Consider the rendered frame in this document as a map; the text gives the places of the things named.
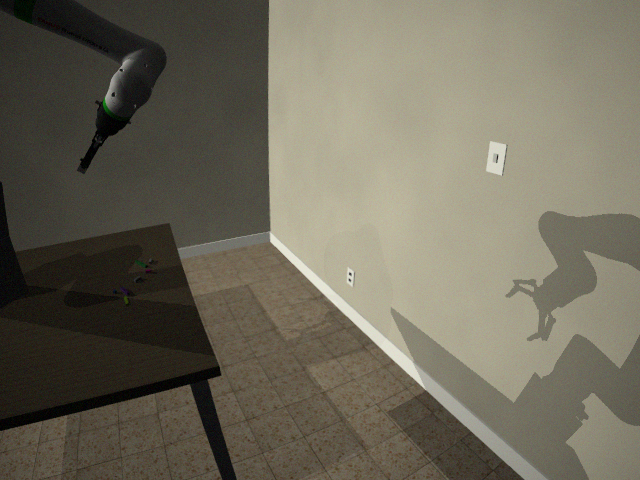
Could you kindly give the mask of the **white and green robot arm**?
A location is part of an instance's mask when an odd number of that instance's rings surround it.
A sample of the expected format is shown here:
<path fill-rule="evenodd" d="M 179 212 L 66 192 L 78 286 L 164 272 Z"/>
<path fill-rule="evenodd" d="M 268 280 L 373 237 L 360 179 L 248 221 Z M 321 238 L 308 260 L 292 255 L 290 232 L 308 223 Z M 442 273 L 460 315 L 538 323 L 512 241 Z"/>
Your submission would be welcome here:
<path fill-rule="evenodd" d="M 0 0 L 0 11 L 121 65 L 104 100 L 95 102 L 99 122 L 112 131 L 131 124 L 129 120 L 149 100 L 166 66 L 166 53 L 158 43 L 115 25 L 75 0 Z"/>

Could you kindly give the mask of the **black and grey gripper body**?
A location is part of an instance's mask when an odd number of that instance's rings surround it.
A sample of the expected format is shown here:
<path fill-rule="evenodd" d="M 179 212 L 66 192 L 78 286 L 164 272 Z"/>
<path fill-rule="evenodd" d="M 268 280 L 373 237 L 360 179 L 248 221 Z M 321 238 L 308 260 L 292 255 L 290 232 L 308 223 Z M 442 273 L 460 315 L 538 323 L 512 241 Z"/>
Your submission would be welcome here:
<path fill-rule="evenodd" d="M 96 119 L 95 124 L 98 129 L 98 134 L 96 138 L 98 139 L 99 135 L 102 137 L 100 141 L 102 141 L 105 136 L 113 136 L 118 133 L 118 131 L 111 131 L 109 129 L 107 130 L 107 128 L 104 128 L 104 126 L 102 126 L 101 123 L 99 122 L 98 118 Z"/>

